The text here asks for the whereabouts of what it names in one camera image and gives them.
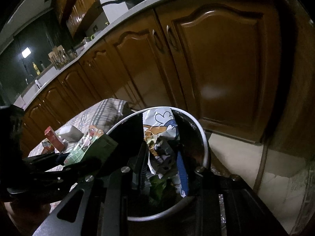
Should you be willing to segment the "cartoon print wrapper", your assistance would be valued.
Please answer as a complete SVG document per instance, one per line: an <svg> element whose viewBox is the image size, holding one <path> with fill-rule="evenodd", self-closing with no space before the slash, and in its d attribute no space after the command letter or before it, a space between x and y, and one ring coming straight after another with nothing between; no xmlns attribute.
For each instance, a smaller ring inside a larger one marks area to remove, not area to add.
<svg viewBox="0 0 315 236"><path fill-rule="evenodd" d="M148 146L148 166L153 175L162 178L173 170L179 140L178 125L170 107L151 108L143 113L144 140Z"/></svg>

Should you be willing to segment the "green carton box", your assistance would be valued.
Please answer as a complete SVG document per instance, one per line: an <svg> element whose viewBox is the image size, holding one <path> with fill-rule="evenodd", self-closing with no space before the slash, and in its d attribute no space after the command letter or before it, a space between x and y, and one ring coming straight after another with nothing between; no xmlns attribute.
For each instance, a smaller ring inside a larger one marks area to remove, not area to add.
<svg viewBox="0 0 315 236"><path fill-rule="evenodd" d="M116 149L117 145L118 143L102 129L90 125L88 131L68 154L64 165L69 166L90 159L104 163Z"/></svg>

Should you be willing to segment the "white foam block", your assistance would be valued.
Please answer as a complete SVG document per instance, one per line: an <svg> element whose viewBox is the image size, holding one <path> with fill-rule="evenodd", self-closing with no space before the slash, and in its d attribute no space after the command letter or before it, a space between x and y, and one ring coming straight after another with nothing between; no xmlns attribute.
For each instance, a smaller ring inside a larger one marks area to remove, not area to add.
<svg viewBox="0 0 315 236"><path fill-rule="evenodd" d="M68 142L78 142L83 137L83 133L73 125L61 127L58 135Z"/></svg>

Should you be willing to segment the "red small carton box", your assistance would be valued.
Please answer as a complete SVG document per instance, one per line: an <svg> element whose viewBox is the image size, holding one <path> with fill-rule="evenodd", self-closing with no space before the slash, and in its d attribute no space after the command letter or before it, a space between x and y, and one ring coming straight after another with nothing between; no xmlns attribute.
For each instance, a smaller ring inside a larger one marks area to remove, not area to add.
<svg viewBox="0 0 315 236"><path fill-rule="evenodd" d="M55 133L51 126L49 126L44 131L44 135L59 152L62 152L64 151L64 149L66 149L66 146L63 143L62 139Z"/></svg>

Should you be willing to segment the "green foil snack bag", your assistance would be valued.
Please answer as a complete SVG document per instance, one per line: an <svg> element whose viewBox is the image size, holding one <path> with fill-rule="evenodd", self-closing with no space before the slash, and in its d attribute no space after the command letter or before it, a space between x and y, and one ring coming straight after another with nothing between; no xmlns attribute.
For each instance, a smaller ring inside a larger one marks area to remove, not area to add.
<svg viewBox="0 0 315 236"><path fill-rule="evenodd" d="M159 178L158 175L149 179L148 199L151 203L176 202L181 196L181 183L177 173L164 175Z"/></svg>

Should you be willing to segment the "white round trash bin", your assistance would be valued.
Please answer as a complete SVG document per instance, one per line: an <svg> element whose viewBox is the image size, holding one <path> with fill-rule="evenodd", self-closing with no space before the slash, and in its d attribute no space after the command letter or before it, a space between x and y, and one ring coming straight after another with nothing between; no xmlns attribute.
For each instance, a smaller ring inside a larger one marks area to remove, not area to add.
<svg viewBox="0 0 315 236"><path fill-rule="evenodd" d="M173 146L177 153L180 152L182 155L186 173L188 175L188 195L184 198L182 197L176 204L171 205L168 209L164 209L161 212L155 212L154 214L147 216L129 215L129 221L147 222L180 213L186 206L196 199L193 196L194 183L196 182L193 177L197 173L197 168L205 169L208 167L210 147L201 124L187 111L175 107L170 108L175 116L179 132L179 140ZM123 118L107 132L107 135L114 137L121 134L123 131L127 131L127 136L130 137L132 142L144 140L143 113L149 109L151 108L142 109ZM165 175L172 173L178 174L177 156L173 170Z"/></svg>

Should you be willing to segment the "wooden lower kitchen cabinets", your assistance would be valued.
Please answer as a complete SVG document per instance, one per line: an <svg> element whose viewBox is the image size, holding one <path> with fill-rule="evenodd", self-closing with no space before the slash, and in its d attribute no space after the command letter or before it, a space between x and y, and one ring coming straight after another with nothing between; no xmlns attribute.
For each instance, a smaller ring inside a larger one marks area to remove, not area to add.
<svg viewBox="0 0 315 236"><path fill-rule="evenodd" d="M169 0L134 14L36 94L23 155L107 98L182 108L207 131L302 153L314 141L314 27L297 0Z"/></svg>

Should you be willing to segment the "wooden kitchen cabinets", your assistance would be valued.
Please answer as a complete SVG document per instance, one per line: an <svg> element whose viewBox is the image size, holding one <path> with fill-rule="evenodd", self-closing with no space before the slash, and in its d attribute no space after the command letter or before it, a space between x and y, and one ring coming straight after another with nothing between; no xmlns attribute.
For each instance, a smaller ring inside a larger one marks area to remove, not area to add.
<svg viewBox="0 0 315 236"><path fill-rule="evenodd" d="M75 40L81 39L103 13L100 0L52 0L57 19L66 26Z"/></svg>
<svg viewBox="0 0 315 236"><path fill-rule="evenodd" d="M207 131L302 153L314 141L314 27L297 0L169 0L134 14L36 94L23 155L107 98L182 108Z"/></svg>

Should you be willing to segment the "wooden upper kitchen cabinets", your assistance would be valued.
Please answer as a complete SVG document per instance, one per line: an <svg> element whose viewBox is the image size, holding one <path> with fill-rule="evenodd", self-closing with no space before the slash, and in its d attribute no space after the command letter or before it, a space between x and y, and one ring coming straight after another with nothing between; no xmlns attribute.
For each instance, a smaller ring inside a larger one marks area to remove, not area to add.
<svg viewBox="0 0 315 236"><path fill-rule="evenodd" d="M81 39L103 13L100 0L52 0L57 19L66 26L75 40Z"/></svg>

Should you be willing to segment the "knife and utensil rack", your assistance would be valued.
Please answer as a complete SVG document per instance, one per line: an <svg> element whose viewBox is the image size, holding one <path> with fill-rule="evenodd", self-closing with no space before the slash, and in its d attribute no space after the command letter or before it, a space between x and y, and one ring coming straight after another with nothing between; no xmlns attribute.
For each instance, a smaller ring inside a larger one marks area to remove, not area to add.
<svg viewBox="0 0 315 236"><path fill-rule="evenodd" d="M61 69L70 62L69 57L62 45L53 47L48 56L49 61L56 69Z"/></svg>

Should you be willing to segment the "yellow oil bottle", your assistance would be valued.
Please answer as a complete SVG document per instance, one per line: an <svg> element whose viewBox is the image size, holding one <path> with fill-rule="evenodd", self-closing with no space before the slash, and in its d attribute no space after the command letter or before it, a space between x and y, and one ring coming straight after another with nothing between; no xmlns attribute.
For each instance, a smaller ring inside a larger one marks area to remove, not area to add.
<svg viewBox="0 0 315 236"><path fill-rule="evenodd" d="M37 75L40 75L41 72L40 72L40 70L38 69L38 66L35 64L35 62L32 62L32 66L33 66L34 70L36 71L36 74L37 74Z"/></svg>

